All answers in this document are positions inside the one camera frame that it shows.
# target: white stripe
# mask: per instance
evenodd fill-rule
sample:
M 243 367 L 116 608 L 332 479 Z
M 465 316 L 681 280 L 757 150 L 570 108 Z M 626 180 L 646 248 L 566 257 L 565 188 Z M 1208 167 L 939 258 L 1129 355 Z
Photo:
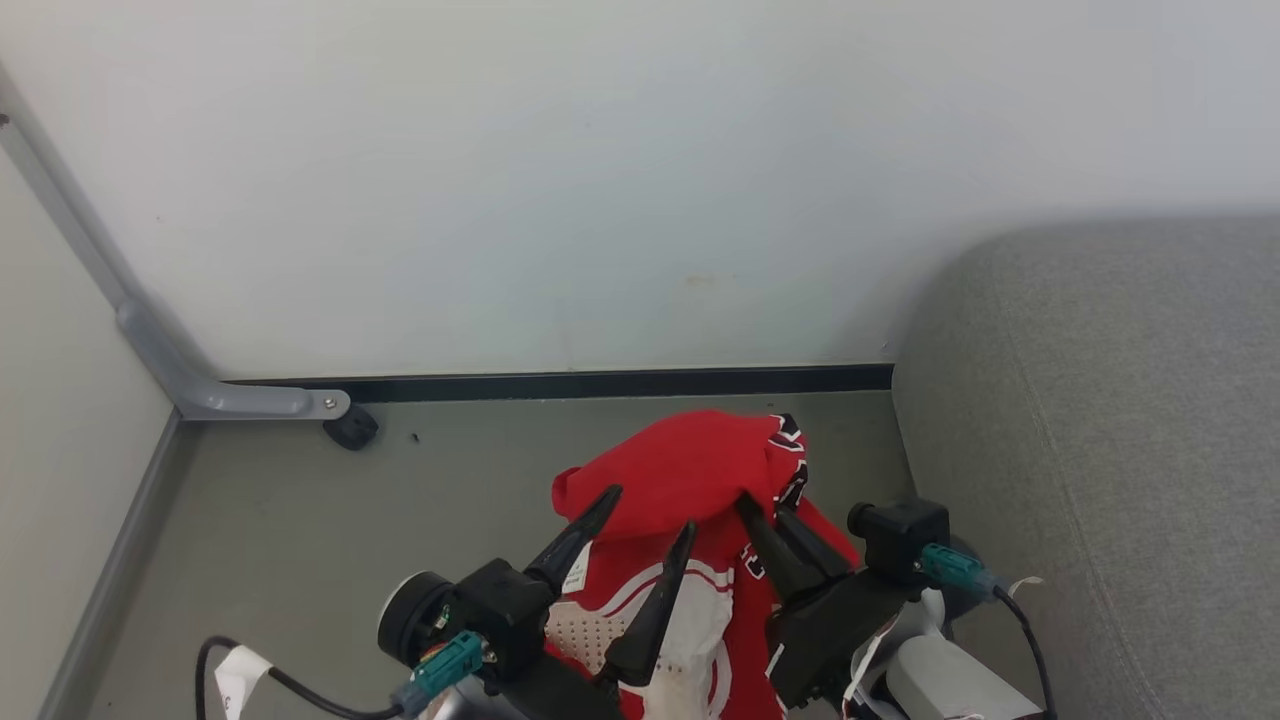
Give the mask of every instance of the white stripe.
M 782 437 L 785 437 L 787 439 L 791 439 L 791 441 L 794 441 L 795 438 L 800 437 L 800 425 L 796 425 L 796 432 L 794 432 L 794 433 L 785 433 L 785 432 L 782 432 L 782 428 L 787 427 L 787 419 L 783 418 L 782 415 L 773 415 L 773 418 L 778 419 L 778 432 L 774 433 L 774 434 L 782 436 Z
M 707 575 L 707 578 L 712 582 L 712 585 L 716 589 L 724 589 L 733 585 L 732 568 L 730 568 L 724 573 L 717 573 L 714 568 L 703 562 L 701 560 L 690 559 L 689 565 L 685 568 L 685 573 L 687 574 L 689 570 L 698 570 L 698 573 Z M 622 583 L 622 585 L 618 588 L 618 592 L 613 593 L 613 597 L 611 597 L 609 601 L 605 602 L 603 606 L 600 606 L 600 609 L 596 610 L 595 612 L 599 612 L 602 615 L 613 615 L 614 612 L 622 609 L 622 605 L 632 594 L 635 594 L 636 591 L 643 588 L 645 584 L 655 580 L 659 575 L 662 575 L 660 562 L 657 565 L 650 565 L 644 570 L 640 570 L 630 580 Z
M 782 450 L 786 450 L 788 452 L 804 452 L 804 446 L 803 445 L 797 445 L 795 447 L 791 447 L 788 445 L 782 445 L 781 442 L 776 442 L 773 438 L 769 438 L 769 443 L 771 445 L 776 445 L 776 446 L 778 446 Z
M 716 694 L 712 696 L 712 701 L 707 706 L 707 717 L 719 720 L 724 706 L 728 705 L 728 691 L 733 684 L 733 667 L 728 664 L 728 648 L 724 647 L 724 641 L 716 646 L 716 659 L 712 661 L 712 667 L 716 670 Z
M 644 570 L 640 570 L 630 580 L 622 583 L 622 587 L 618 588 L 618 592 L 613 593 L 613 597 L 609 598 L 609 602 L 605 602 L 603 606 L 600 606 L 600 609 L 596 610 L 596 612 L 602 615 L 612 615 L 617 612 L 618 609 L 622 607 L 622 603 L 627 601 L 627 598 L 635 594 L 635 592 L 641 587 L 644 587 L 645 583 L 652 582 L 660 574 L 662 574 L 660 562 L 658 565 L 650 565 Z
M 689 570 L 698 570 L 703 575 L 707 575 L 707 578 L 717 588 L 727 588 L 727 587 L 730 587 L 730 585 L 733 584 L 733 569 L 732 568 L 730 568 L 724 573 L 717 573 L 716 569 L 712 568 L 710 565 L 703 562 L 701 560 L 694 560 L 692 557 L 690 557 L 689 559 L 689 565 L 685 568 L 686 573 Z
M 778 643 L 778 650 L 773 651 L 773 657 L 769 659 L 769 666 L 764 669 L 764 676 L 768 678 L 773 674 L 773 666 L 778 664 L 778 659 L 787 650 L 787 646 Z

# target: gray fabric upholstery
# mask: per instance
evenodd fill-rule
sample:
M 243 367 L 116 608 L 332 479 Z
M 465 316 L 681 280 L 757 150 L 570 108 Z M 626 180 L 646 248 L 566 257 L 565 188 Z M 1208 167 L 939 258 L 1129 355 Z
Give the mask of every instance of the gray fabric upholstery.
M 893 377 L 923 497 L 1018 600 L 1062 717 L 1280 717 L 1280 219 L 969 252 Z M 1038 697 L 995 606 L 957 639 Z

